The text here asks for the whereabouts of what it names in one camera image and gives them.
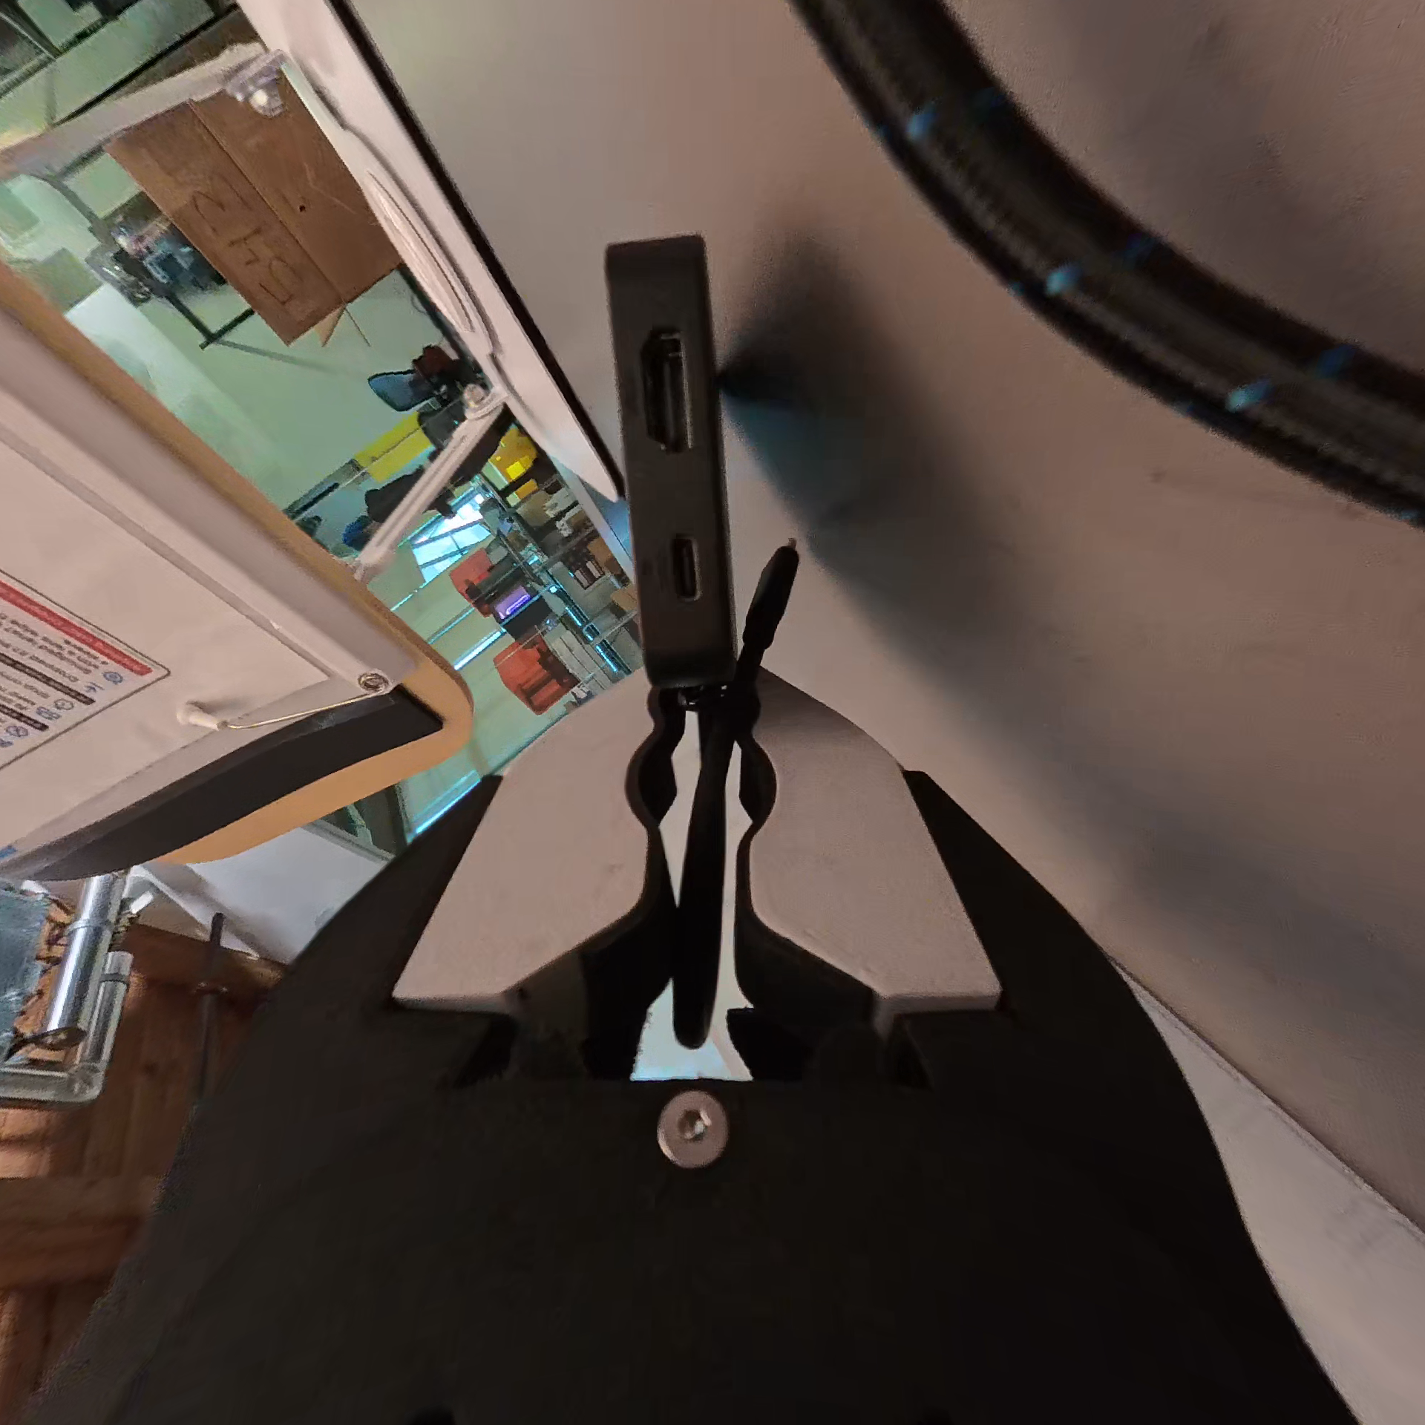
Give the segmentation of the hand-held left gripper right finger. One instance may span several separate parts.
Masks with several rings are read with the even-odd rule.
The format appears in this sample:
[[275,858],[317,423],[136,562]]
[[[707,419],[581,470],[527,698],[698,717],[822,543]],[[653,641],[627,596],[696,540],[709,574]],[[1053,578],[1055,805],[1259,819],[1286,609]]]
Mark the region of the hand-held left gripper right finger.
[[757,676],[739,799],[728,1036],[753,1078],[800,1078],[832,1040],[992,1013],[1002,984],[903,766],[856,721]]

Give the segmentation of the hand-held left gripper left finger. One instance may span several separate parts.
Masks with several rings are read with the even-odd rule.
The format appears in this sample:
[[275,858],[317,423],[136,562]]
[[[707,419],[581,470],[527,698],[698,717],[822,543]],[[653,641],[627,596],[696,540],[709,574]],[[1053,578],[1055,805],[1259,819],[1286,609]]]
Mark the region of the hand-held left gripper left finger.
[[670,986],[660,822],[681,734],[678,707],[623,680],[518,755],[395,980],[395,1005],[488,1014],[588,1078],[634,1078],[647,1010]]

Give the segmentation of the black HDMI adapter hub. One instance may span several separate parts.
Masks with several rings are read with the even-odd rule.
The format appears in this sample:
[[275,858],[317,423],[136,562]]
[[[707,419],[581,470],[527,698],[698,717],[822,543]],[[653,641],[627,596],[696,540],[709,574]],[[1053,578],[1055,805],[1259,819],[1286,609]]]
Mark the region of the black HDMI adapter hub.
[[785,618],[798,550],[783,543],[768,556],[739,627],[703,236],[618,242],[603,251],[603,280],[644,676],[698,731],[670,956],[670,1027],[696,1049],[722,964],[731,755],[757,719],[757,676]]

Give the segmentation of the red storage crate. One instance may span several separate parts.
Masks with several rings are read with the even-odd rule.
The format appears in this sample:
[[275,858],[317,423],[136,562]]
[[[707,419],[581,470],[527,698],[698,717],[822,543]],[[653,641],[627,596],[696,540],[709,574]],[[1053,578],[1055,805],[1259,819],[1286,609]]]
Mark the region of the red storage crate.
[[498,685],[534,717],[551,714],[581,685],[545,634],[531,634],[495,651],[494,671]]

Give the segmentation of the wooden document stand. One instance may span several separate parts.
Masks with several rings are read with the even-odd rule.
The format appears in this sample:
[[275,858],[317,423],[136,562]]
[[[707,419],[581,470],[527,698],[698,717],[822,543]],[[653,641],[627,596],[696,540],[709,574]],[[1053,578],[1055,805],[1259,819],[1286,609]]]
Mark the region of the wooden document stand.
[[[400,268],[281,344],[105,153],[215,96],[281,115],[287,81],[359,180]],[[398,415],[365,386],[422,348],[469,365],[452,403]],[[552,363],[482,251],[355,3],[3,3],[3,427],[110,470],[141,530],[223,562],[282,634],[329,636],[372,702],[237,738],[173,780],[126,780],[56,819],[3,802],[5,881],[212,861],[446,763],[469,689],[400,615],[413,536],[488,494],[495,449],[612,494]]]

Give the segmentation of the chrome metal hinge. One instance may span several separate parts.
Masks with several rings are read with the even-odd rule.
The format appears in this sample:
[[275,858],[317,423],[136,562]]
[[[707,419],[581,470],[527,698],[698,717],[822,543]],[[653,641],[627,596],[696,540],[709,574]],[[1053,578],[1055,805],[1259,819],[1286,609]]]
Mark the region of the chrome metal hinge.
[[36,956],[36,993],[3,993],[3,1109],[66,1115],[97,1102],[130,993],[126,871],[85,879],[48,964]]

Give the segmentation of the printed instruction sheet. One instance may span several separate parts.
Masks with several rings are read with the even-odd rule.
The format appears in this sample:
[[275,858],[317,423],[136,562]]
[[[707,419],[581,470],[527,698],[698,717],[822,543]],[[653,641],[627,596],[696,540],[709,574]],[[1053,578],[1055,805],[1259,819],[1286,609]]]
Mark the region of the printed instruction sheet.
[[223,562],[141,530],[110,470],[3,427],[3,802],[40,823],[237,738],[372,702],[329,636],[272,627]]

